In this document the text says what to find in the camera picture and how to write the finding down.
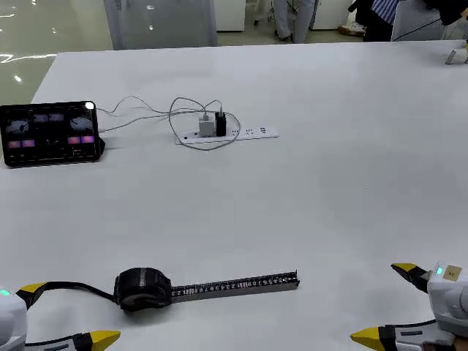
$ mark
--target tablet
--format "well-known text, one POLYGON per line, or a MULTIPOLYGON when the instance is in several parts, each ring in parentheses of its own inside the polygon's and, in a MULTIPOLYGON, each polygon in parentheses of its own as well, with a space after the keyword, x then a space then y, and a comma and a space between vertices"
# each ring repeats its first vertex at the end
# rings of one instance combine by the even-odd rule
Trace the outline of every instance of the tablet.
POLYGON ((91 101, 1 106, 0 132, 10 167, 97 161, 105 146, 91 101))

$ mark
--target leg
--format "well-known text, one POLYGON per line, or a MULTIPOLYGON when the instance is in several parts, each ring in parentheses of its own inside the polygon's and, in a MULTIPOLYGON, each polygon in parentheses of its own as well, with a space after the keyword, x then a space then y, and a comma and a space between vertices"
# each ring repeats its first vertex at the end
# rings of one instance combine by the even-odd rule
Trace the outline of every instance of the leg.
POLYGON ((287 17, 287 0, 273 0, 273 10, 279 39, 287 38, 291 35, 287 17))
POLYGON ((364 42, 390 42, 393 26, 371 11, 369 23, 364 34, 364 42))
POLYGON ((314 15, 314 5, 316 1, 318 0, 301 0, 298 15, 294 22, 293 39, 296 44, 303 44, 306 41, 306 35, 312 16, 314 15))

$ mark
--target reflective floor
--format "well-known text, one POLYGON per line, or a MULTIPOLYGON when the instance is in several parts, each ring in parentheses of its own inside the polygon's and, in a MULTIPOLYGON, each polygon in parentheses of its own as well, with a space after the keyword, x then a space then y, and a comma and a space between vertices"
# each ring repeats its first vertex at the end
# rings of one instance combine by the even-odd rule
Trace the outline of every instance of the reflective floor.
MULTIPOLYGON (((274 44, 274 24, 254 22, 246 7, 246 30, 220 33, 219 45, 274 44)), ((307 42, 359 41, 334 31, 311 32, 307 42)), ((29 103, 59 52, 111 50, 103 0, 0 0, 0 105, 29 103)))

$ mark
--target white power strip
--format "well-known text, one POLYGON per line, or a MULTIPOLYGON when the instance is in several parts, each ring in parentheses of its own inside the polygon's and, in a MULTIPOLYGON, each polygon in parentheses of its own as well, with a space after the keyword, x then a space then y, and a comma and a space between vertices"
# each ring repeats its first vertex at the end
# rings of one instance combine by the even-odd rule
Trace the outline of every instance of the white power strip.
MULTIPOLYGON (((191 132, 179 135, 184 144, 198 144, 198 143, 217 143, 220 141, 232 140, 237 129, 228 129, 225 137, 199 137, 198 132, 191 132)), ((268 137, 278 137, 279 134, 273 127, 260 127, 260 128, 242 128, 239 132, 239 136, 236 140, 247 140, 247 139, 263 139, 268 137)), ((178 139, 175 139, 176 144, 181 144, 178 139)))

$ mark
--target white charger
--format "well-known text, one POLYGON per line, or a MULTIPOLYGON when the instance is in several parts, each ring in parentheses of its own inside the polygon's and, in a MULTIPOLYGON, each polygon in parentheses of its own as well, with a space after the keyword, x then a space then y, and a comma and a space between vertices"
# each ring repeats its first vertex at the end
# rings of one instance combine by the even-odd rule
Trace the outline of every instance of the white charger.
POLYGON ((214 122, 214 117, 210 117, 207 113, 204 113, 203 116, 198 119, 200 137, 215 137, 216 136, 216 125, 214 122))

